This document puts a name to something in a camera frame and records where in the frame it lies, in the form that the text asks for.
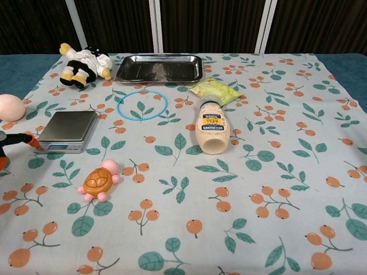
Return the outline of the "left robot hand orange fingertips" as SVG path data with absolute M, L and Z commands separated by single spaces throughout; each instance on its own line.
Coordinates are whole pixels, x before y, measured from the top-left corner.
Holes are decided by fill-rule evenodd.
M 13 133 L 6 134 L 1 131 L 1 173 L 8 175 L 9 172 L 6 170 L 6 166 L 9 163 L 9 158 L 6 156 L 3 147 L 18 143 L 26 143 L 31 147 L 35 148 L 37 151 L 43 151 L 44 148 L 41 147 L 40 142 L 32 134 L 26 133 Z

